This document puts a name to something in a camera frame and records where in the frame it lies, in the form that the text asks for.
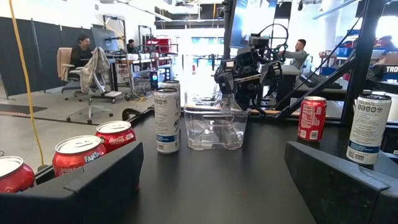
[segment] red soda can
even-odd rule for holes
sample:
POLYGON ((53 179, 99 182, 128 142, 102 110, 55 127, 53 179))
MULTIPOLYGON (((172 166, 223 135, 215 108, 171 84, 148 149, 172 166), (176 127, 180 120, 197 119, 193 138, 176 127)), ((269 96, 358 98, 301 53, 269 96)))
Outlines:
POLYGON ((110 121, 100 124, 95 136, 102 139, 108 153, 136 140, 136 134, 130 122, 127 121, 110 121))
POLYGON ((55 146, 52 159, 55 176, 66 174, 106 154, 106 148, 97 136, 77 136, 55 146))
POLYGON ((307 96, 301 103, 298 137, 306 141, 320 141, 326 120, 326 99, 307 96))
POLYGON ((35 174, 21 157, 0 157, 0 192, 20 192, 34 185, 35 174))

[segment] person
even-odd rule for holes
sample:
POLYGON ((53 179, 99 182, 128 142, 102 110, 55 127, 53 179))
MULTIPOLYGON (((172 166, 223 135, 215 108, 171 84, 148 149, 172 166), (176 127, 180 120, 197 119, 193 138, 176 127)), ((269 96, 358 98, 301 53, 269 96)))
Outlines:
POLYGON ((70 54, 70 64, 75 67, 83 67, 93 56, 90 50, 90 38, 85 34, 80 34, 77 38, 77 45, 72 48, 70 54))
POLYGON ((379 43, 380 47, 386 50, 384 51, 383 55, 387 55, 389 52, 397 51, 396 46, 392 43, 392 36, 390 35, 381 37, 379 43))
POLYGON ((129 43, 127 44, 127 53, 129 53, 129 54, 136 54, 137 53, 137 49, 135 47, 133 39, 129 39, 129 43))
POLYGON ((293 60, 291 61, 290 65, 295 66, 297 69, 301 69, 302 65, 305 62, 305 59, 307 59, 308 54, 304 50, 304 47, 306 46, 307 41, 304 39, 300 39, 297 41, 295 49, 295 52, 289 52, 285 51, 285 58, 292 58, 293 60))

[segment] computer monitor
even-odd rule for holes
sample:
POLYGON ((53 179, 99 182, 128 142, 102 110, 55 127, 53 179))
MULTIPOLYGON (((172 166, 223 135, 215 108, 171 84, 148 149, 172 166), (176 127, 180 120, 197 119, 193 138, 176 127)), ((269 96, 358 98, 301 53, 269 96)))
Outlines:
POLYGON ((91 31, 93 32, 94 44, 97 47, 102 47, 107 52, 119 50, 113 31, 95 27, 92 27, 91 31))
MULTIPOLYGON (((235 0, 231 12, 230 47, 247 47, 250 34, 257 34, 273 23, 276 5, 277 0, 235 0)), ((262 35, 267 35, 266 32, 271 30, 266 30, 262 35)))

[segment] silver can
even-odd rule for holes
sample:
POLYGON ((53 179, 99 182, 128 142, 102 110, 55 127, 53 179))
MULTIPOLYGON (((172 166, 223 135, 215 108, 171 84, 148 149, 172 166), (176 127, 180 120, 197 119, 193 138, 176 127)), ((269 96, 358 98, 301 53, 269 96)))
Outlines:
POLYGON ((157 150, 170 154, 180 149, 180 97, 176 88, 158 88, 155 99, 157 150))
MULTIPOLYGON (((180 86, 180 81, 178 80, 169 80, 169 81, 164 81, 162 82, 162 88, 176 88, 178 97, 181 100, 181 86, 180 86)), ((178 108, 181 108, 181 102, 178 100, 178 108)))
POLYGON ((390 107, 390 96, 367 94, 358 97, 346 153, 348 159, 358 164, 376 163, 390 107))

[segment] can lid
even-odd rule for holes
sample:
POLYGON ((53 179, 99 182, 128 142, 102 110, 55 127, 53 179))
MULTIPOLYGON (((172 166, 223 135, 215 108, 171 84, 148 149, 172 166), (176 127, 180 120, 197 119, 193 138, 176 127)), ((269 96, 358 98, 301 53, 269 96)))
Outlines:
POLYGON ((378 95, 378 94, 361 94, 360 97, 371 100, 391 100, 391 96, 378 95))
POLYGON ((157 88, 155 91, 158 93, 173 93, 173 92, 176 92, 177 89, 176 88, 157 88))
POLYGON ((18 169, 24 160, 17 156, 3 156, 0 157, 0 177, 4 177, 9 173, 18 169))
POLYGON ((326 98, 320 96, 306 96, 304 99, 312 101, 326 101, 326 98))
POLYGON ((164 81, 164 83, 180 83, 178 80, 169 80, 169 81, 164 81))
POLYGON ((97 132, 103 134, 118 133, 131 127, 127 121, 110 121, 97 126, 97 132))
POLYGON ((97 136, 77 136, 66 139, 55 146, 55 150, 62 154, 75 154, 94 149, 101 144, 97 136))

